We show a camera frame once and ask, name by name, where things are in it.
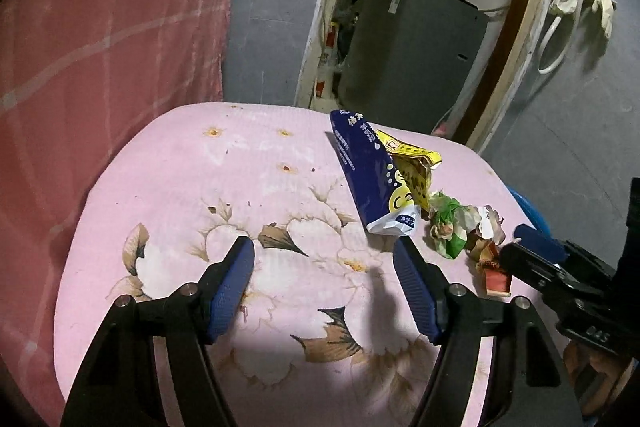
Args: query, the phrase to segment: wooden trim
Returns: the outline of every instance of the wooden trim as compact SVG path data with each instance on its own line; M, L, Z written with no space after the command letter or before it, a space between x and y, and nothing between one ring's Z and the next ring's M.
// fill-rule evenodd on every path
M500 35L498 36L494 52L489 57L478 88L453 135L453 141L467 144L468 146L475 145L475 143L469 142L470 138L478 126L482 115L485 113L492 95L494 95L498 81L504 74L507 61L510 57L512 60L516 60L516 58L513 58L514 53L516 57L520 55L520 47L524 44L525 38L522 36L522 33L526 32L526 34L528 34L531 30L531 25L523 27L529 5L530 0L511 0L511 6L504 20ZM522 40L521 46L515 45L516 38L518 37Z

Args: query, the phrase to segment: pink curtain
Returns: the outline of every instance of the pink curtain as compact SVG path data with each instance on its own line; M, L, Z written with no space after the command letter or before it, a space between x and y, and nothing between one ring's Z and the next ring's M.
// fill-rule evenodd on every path
M0 3L0 355L50 425L54 306L84 198L147 123L222 99L229 2Z

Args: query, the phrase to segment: metal screw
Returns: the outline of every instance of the metal screw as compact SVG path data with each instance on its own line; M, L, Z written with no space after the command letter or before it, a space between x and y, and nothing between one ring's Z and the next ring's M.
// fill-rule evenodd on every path
M125 295L120 295L120 296L116 297L116 299L113 301L113 303L118 308L124 308L124 306L129 304L132 300L133 300L133 297L131 295L126 295L125 294Z
M516 306L518 308L521 308L523 310L526 310L527 308L529 308L531 306L531 301L529 299L527 299L526 297L522 297L522 296L518 296L514 299L514 302L516 303Z
M449 293L456 297L462 297L466 293L466 288L459 282L454 282L449 286Z
M198 291L198 285L194 282L186 282L180 286L180 293L185 297L190 297Z

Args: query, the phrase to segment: blue gripper pad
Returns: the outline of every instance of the blue gripper pad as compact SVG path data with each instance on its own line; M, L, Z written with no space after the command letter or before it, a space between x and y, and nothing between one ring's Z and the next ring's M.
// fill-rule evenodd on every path
M514 239L520 238L520 245L532 251L551 264L562 264L567 258L564 247L555 239L547 237L528 225L518 225L513 232Z
M431 344L438 345L449 318L445 297L449 282L440 268L425 263L409 237L396 241L393 260L418 331L426 335Z
M238 237L227 256L235 255L222 283L211 299L211 311L207 334L211 342L225 333L236 315L242 293L254 271L254 244L248 237Z

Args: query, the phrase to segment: white label sticker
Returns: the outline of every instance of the white label sticker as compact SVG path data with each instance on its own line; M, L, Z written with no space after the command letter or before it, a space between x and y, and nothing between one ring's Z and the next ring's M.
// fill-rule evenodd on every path
M399 4L400 0L391 0L391 4L389 5L389 13L396 13L398 11Z

